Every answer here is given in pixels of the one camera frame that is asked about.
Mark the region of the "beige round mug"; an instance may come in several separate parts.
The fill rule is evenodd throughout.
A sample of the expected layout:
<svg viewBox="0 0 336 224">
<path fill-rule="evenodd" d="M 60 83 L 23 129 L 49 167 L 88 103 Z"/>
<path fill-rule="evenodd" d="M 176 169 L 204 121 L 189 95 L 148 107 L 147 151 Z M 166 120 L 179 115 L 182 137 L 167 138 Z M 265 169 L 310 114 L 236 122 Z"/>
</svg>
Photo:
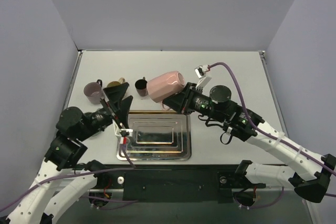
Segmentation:
<svg viewBox="0 0 336 224">
<path fill-rule="evenodd" d="M 115 87 L 115 86 L 119 86 L 121 84 L 125 83 L 125 78 L 120 78 L 119 80 L 117 81 L 111 81 L 107 84 L 107 88 L 110 88 L 110 87 Z"/>
</svg>

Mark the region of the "pink faceted mug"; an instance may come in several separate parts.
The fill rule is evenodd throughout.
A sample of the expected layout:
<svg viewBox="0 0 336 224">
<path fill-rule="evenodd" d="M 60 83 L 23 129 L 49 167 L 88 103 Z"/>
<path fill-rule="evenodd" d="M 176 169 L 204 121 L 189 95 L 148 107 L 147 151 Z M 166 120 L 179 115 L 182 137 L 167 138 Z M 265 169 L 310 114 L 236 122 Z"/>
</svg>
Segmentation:
<svg viewBox="0 0 336 224">
<path fill-rule="evenodd" d="M 148 81 L 146 88 L 148 95 L 155 103 L 160 103 L 164 111 L 170 108 L 165 108 L 163 100 L 181 92 L 185 87 L 185 79 L 178 71 L 164 73 Z"/>
</svg>

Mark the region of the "lilac mug black handle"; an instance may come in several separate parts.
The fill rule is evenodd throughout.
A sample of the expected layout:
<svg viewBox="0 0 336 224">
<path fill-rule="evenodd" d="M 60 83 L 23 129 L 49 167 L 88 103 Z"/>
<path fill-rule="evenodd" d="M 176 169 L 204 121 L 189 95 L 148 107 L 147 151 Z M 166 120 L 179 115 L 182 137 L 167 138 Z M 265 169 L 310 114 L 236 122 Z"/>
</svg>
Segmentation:
<svg viewBox="0 0 336 224">
<path fill-rule="evenodd" d="M 96 82 L 86 84 L 83 93 L 90 103 L 97 105 L 100 104 L 101 99 L 104 99 L 103 82 L 98 79 Z"/>
</svg>

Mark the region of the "brown glazed mug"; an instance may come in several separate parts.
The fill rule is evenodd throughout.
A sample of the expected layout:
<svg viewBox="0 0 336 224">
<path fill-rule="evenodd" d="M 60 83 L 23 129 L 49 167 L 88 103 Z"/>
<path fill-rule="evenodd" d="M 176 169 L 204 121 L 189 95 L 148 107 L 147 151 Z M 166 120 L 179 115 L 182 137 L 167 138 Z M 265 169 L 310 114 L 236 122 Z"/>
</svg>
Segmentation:
<svg viewBox="0 0 336 224">
<path fill-rule="evenodd" d="M 136 88 L 136 91 L 137 91 L 139 96 L 141 96 L 141 97 L 147 96 L 147 94 L 148 94 L 147 83 L 148 82 L 147 82 L 145 77 L 143 77 L 142 79 L 139 79 L 135 82 L 135 88 Z"/>
</svg>

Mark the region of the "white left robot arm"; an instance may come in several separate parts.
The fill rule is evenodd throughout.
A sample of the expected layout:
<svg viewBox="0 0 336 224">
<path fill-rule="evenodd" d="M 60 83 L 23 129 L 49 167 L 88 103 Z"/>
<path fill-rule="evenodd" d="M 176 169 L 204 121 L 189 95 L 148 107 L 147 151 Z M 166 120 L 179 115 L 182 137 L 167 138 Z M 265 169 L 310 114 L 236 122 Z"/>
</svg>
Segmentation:
<svg viewBox="0 0 336 224">
<path fill-rule="evenodd" d="M 29 190 L 14 200 L 17 207 L 1 217 L 1 223 L 57 223 L 60 217 L 86 191 L 102 188 L 119 168 L 106 168 L 97 160 L 85 164 L 78 174 L 70 174 L 86 152 L 85 140 L 113 125 L 119 146 L 133 136 L 128 127 L 128 114 L 133 97 L 125 96 L 127 82 L 104 88 L 107 96 L 99 102 L 101 109 L 83 113 L 78 107 L 64 109 L 56 125 L 56 138 L 51 142 L 41 167 Z"/>
</svg>

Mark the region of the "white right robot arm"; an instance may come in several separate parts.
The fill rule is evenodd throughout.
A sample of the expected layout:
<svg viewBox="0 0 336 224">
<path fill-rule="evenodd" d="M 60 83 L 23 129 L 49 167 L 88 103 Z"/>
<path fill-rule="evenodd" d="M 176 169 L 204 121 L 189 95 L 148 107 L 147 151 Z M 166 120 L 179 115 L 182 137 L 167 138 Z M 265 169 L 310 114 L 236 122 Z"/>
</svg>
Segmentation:
<svg viewBox="0 0 336 224">
<path fill-rule="evenodd" d="M 263 165 L 244 160 L 234 173 L 241 187 L 249 184 L 289 188 L 301 198 L 320 203 L 327 193 L 335 169 L 331 154 L 313 153 L 275 130 L 261 116 L 231 100 L 231 90 L 223 85 L 202 94 L 194 83 L 162 101 L 179 114 L 198 112 L 207 127 L 218 126 L 230 138 L 261 148 L 282 161 L 282 165 Z"/>
</svg>

